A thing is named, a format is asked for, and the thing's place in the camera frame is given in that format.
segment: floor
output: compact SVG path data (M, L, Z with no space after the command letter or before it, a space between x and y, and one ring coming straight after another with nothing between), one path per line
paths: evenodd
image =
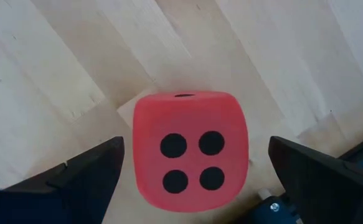
M226 91L245 113L250 170L222 208L166 212L136 189L134 104L176 90ZM119 135L104 223L222 223L281 193L270 136L333 156L363 140L363 1L0 0L0 188Z

